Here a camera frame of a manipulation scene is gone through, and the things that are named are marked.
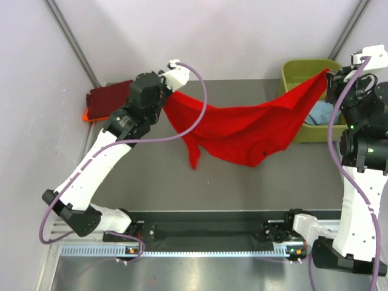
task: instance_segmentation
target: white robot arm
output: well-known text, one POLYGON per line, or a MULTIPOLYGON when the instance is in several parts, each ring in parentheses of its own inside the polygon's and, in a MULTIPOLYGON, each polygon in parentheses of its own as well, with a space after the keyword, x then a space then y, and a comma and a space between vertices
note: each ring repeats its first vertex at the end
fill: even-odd
MULTIPOLYGON (((348 80, 370 56, 363 75, 359 77, 341 104, 348 125, 339 142, 342 167, 366 194, 366 205, 357 189, 344 179, 344 198, 338 233, 334 235, 308 214, 297 214, 293 231, 313 246, 317 267, 370 273, 376 255, 376 232, 371 209, 378 217, 380 199, 388 180, 388 82, 377 82, 372 71, 388 67, 388 53, 383 45, 366 47, 352 55, 352 65, 338 72, 329 72, 328 101, 336 103, 348 80)), ((380 264, 380 275, 387 266, 380 264)))
POLYGON ((100 207, 90 201, 111 169, 134 144, 118 144, 106 148, 100 155, 98 152, 116 141, 139 139, 149 132, 150 126, 158 121, 167 98, 189 80, 190 71, 177 65, 177 62, 177 59, 171 60, 168 65, 170 70, 167 72, 143 73, 137 76, 130 84, 126 105, 110 115, 79 166, 54 191, 46 190, 43 194, 43 200, 50 205, 73 180, 53 210, 79 236, 86 236, 95 230, 124 233, 131 225, 133 218, 125 210, 100 207))

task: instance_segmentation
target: dark red cloth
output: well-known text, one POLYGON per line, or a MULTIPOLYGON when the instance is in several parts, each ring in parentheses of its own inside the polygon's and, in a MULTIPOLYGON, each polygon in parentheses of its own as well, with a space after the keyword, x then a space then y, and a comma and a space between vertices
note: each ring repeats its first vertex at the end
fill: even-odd
POLYGON ((120 82, 107 87, 92 89, 86 96, 88 111, 86 121, 106 119, 116 109, 125 104, 129 95, 129 84, 132 81, 120 82))
MULTIPOLYGON (((196 168, 201 154, 199 146, 217 158, 250 167, 285 150, 324 93, 326 71, 261 105, 224 108, 208 105, 198 126, 182 137, 192 168, 196 168)), ((175 92, 164 111, 174 129, 181 133, 193 124, 202 105, 201 101, 175 92)))

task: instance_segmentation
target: gray table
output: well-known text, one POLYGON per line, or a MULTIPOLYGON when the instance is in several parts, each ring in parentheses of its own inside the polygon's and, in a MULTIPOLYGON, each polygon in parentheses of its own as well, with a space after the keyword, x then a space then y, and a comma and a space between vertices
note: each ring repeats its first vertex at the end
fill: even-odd
MULTIPOLYGON (((254 105, 276 97, 278 81, 209 81, 210 103, 254 105)), ((184 92, 201 99, 197 82, 184 92)), ((97 135, 102 123, 97 124, 97 135)), ((149 138, 174 135, 164 115, 149 138)), ((182 140, 138 144, 111 171, 93 202, 127 210, 340 209, 343 183, 326 144, 291 144, 249 168, 202 151, 197 170, 189 166, 182 140)), ((61 258, 69 278, 97 258, 61 258)), ((367 276, 317 270, 318 290, 368 290, 367 276)), ((146 258, 133 266, 104 263, 72 285, 56 276, 55 291, 311 290, 307 264, 284 265, 250 258, 146 258)))
MULTIPOLYGON (((208 81, 207 86, 213 105, 254 105, 276 98, 278 80, 208 81)), ((195 81, 183 92, 203 96, 195 81)), ((95 135, 102 125, 96 125, 95 135)), ((174 134, 162 114, 147 137, 174 134)), ((138 144, 106 177, 93 202, 139 211, 341 208, 343 183, 325 143, 291 144, 255 168, 201 153, 198 169, 192 170, 181 139, 138 144)))

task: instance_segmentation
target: purple cable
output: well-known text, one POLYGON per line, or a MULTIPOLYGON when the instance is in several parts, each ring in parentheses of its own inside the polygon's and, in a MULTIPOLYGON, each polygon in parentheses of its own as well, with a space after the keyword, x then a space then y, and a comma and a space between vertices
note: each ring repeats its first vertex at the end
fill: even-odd
MULTIPOLYGON (((141 257, 141 255, 145 252, 146 250, 146 245, 144 244, 144 242, 141 240, 141 239, 138 239, 134 236, 131 236, 131 235, 125 235, 123 233, 116 233, 116 232, 107 232, 108 234, 110 235, 116 235, 116 236, 120 236, 122 238, 127 238, 127 239, 131 239, 132 241, 137 241, 141 247, 140 247, 140 252, 138 253, 138 255, 131 259, 130 261, 127 261, 127 264, 132 264, 136 261, 138 261, 141 257)), ((63 269, 61 269, 59 271, 59 275, 61 276, 61 279, 62 281, 66 284, 66 285, 69 285, 73 282, 75 282, 76 280, 78 280, 81 276, 83 276, 83 274, 85 274, 87 271, 89 271, 90 269, 94 268, 95 266, 99 265, 100 263, 104 263, 104 262, 107 262, 107 261, 116 261, 115 258, 104 258, 104 259, 101 259, 93 264, 91 264, 90 266, 88 266, 87 268, 85 268, 83 271, 81 271, 78 275, 75 276, 75 278, 73 278, 72 280, 67 280, 65 278, 65 275, 64 275, 64 272, 63 272, 63 269)))
MULTIPOLYGON (((182 67, 185 67, 187 69, 189 69, 197 78, 198 80, 200 81, 201 85, 202 85, 202 88, 204 90, 204 105, 202 107, 202 110, 201 110, 201 113, 199 114, 198 118, 196 119, 196 121, 188 128, 186 129, 185 131, 177 134, 177 135, 174 135, 174 136, 169 136, 169 137, 166 137, 166 138, 153 138, 153 139, 128 139, 128 140, 125 140, 125 141, 116 141, 116 142, 113 142, 111 144, 108 144, 106 145, 105 147, 102 147, 98 152, 96 152, 94 155, 93 155, 93 158, 97 157, 100 153, 102 153, 104 150, 106 149, 109 149, 110 147, 113 147, 115 145, 118 145, 118 144, 136 144, 136 143, 140 143, 140 142, 161 142, 161 141, 172 141, 174 139, 178 139, 178 138, 181 138, 182 136, 188 134, 189 132, 191 132, 202 120, 202 118, 204 117, 205 115, 205 111, 206 111, 206 107, 207 107, 207 89, 206 89, 206 85, 205 85, 205 82, 204 80, 202 79, 201 75, 194 69, 192 68, 191 66, 189 65, 186 65, 184 63, 181 63, 181 62, 177 62, 176 63, 177 65, 181 65, 182 67)), ((86 161, 86 163, 82 166, 82 169, 84 170, 86 167, 88 167, 90 164, 91 164, 91 161, 92 159, 86 161)), ((58 195, 54 198, 54 200, 50 203, 49 207, 47 208, 47 210, 45 211, 44 213, 44 216, 43 216, 43 219, 42 219, 42 223, 39 227, 39 240, 41 241, 41 243, 43 244, 52 244, 52 243, 55 243, 57 241, 60 241, 61 239, 65 238, 66 236, 68 235, 71 235, 74 231, 71 231, 71 232, 67 232, 65 233, 64 235, 61 235, 60 237, 58 238, 55 238, 55 239, 49 239, 49 240, 45 240, 44 237, 43 237, 43 232, 44 232, 44 226, 47 222, 47 218, 49 217, 49 214, 51 212, 51 210, 53 210, 53 207, 54 205, 59 201, 59 199, 61 198, 61 196, 63 195, 63 193, 65 193, 65 191, 71 186, 71 184, 73 184, 73 182, 78 178, 78 176, 80 175, 81 173, 77 173, 67 184, 66 186, 62 189, 62 191, 60 191, 58 193, 58 195)))
POLYGON ((311 289, 313 289, 313 291, 316 291, 316 287, 315 287, 314 279, 313 279, 313 271, 312 271, 313 256, 310 253, 308 255, 308 257, 309 257, 309 280, 310 280, 310 285, 311 285, 311 289))
POLYGON ((346 84, 344 90, 340 94, 340 96, 339 96, 339 98, 334 106, 333 113, 332 113, 332 115, 330 117, 330 121, 329 121, 329 128, 327 131, 327 145, 329 146, 329 152, 330 152, 330 155, 331 155, 336 167, 344 175, 344 177, 351 183, 351 185, 353 185, 354 188, 357 189, 357 192, 361 195, 361 197, 365 201, 366 205, 368 206, 368 209, 370 210, 370 215, 372 216, 373 225, 375 226, 375 230, 376 230, 376 255, 375 255, 375 261, 373 263, 372 282, 370 283, 369 290, 375 291, 376 290, 376 283, 377 283, 377 279, 378 279, 378 269, 380 266, 380 252, 381 252, 380 226, 378 224, 377 216, 374 213, 373 208, 371 208, 371 206, 370 206, 370 201, 369 201, 368 197, 366 196, 364 191, 361 189, 361 187, 356 183, 356 181, 354 181, 354 179, 342 168, 342 165, 341 165, 340 161, 338 160, 338 158, 335 154, 335 151, 334 151, 333 136, 332 136, 335 116, 336 116, 338 110, 340 109, 340 106, 341 106, 342 102, 344 101, 346 95, 348 94, 349 90, 352 88, 354 82, 357 80, 358 77, 360 77, 361 72, 364 70, 365 66, 370 61, 370 56, 363 57, 362 60, 364 60, 364 62, 358 67, 356 73, 352 76, 352 78, 346 84))

